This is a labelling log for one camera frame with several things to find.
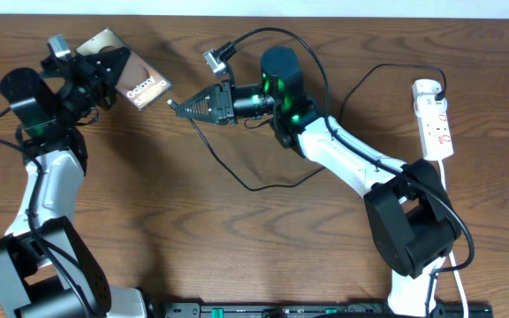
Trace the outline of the Samsung Galaxy smartphone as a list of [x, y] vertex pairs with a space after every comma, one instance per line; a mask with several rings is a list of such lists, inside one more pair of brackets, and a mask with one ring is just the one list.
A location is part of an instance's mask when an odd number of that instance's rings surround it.
[[116, 89], [137, 110], [145, 110], [171, 88], [171, 83], [131, 49], [117, 34], [109, 28], [105, 28], [99, 34], [81, 44], [76, 52], [86, 56], [112, 51], [121, 47], [128, 48], [130, 55], [120, 75]]

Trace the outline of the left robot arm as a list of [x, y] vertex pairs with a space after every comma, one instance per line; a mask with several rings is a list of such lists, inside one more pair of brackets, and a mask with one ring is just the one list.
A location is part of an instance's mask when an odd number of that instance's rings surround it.
[[140, 288], [112, 287], [73, 227], [87, 173], [80, 126], [116, 101], [127, 48], [71, 56], [52, 49], [42, 71], [18, 68], [0, 92], [19, 119], [12, 148], [28, 174], [19, 211], [0, 238], [0, 306], [8, 317], [152, 317]]

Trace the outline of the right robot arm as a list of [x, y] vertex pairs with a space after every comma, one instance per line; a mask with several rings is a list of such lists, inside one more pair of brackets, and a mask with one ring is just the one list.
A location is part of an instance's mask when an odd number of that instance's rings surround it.
[[374, 244], [392, 270], [391, 313], [435, 313], [437, 276], [453, 243], [466, 233], [435, 167], [424, 159], [408, 164], [384, 155], [323, 114], [307, 95], [292, 49], [277, 46], [263, 53], [258, 84], [238, 86], [226, 79], [169, 104], [178, 117], [214, 125], [269, 115], [284, 148], [322, 165], [364, 200]]

